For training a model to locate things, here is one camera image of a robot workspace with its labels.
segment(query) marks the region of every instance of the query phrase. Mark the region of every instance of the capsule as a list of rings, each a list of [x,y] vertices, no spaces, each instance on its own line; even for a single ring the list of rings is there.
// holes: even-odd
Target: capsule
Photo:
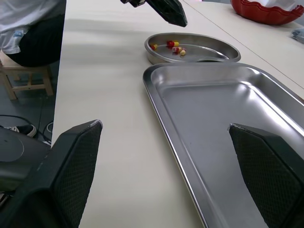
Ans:
[[[186,54],[186,50],[183,49],[183,50],[180,52],[180,55],[181,55],[181,56],[184,56],[185,54]]]
[[[167,41],[167,46],[169,47],[177,47],[178,45],[180,44],[177,41],[172,41],[172,40]]]
[[[154,45],[150,45],[150,47],[151,47],[151,49],[152,49],[153,51],[155,51],[155,50],[157,49],[158,45],[157,45],[157,44],[154,44]]]
[[[181,48],[181,47],[173,47],[173,48],[172,48],[172,51],[173,51],[174,53],[180,53],[180,52],[182,51],[182,48]]]

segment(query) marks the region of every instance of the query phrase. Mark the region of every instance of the red and yellow capsule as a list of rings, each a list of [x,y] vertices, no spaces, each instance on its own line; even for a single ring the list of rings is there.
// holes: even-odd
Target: red and yellow capsule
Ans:
[[[157,44],[154,44],[154,45],[150,45],[150,47],[151,47],[151,49],[152,49],[153,51],[155,51],[155,50],[157,49],[158,45],[157,45]]]
[[[169,47],[177,47],[178,45],[180,44],[177,41],[172,41],[172,40],[167,41],[167,46]]]

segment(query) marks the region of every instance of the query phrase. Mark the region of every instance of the white shirt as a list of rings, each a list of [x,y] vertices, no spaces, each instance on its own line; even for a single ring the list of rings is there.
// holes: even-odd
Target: white shirt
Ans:
[[[19,42],[30,26],[64,14],[65,7],[65,0],[0,0],[0,50],[19,53]]]

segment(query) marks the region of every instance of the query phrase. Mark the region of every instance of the black pants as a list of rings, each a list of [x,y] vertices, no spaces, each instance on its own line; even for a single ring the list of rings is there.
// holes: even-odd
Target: black pants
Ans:
[[[30,27],[19,43],[21,52],[7,55],[24,67],[41,67],[60,59],[64,15]]]

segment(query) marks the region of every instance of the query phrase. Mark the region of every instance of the white table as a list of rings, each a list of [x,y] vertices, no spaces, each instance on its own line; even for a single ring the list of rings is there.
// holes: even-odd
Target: white table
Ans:
[[[288,79],[282,82],[304,98],[301,93],[304,88],[304,71],[301,70],[304,45],[291,38],[291,32],[303,26],[295,22],[283,26],[263,25],[236,14],[230,4],[184,1],[284,74]]]
[[[74,125],[93,119],[104,124],[80,227],[202,227],[142,82],[151,65],[143,47],[150,35],[177,31],[222,39],[240,51],[241,62],[269,72],[304,97],[286,75],[183,6],[186,28],[167,24],[148,5],[67,2],[53,142]]]

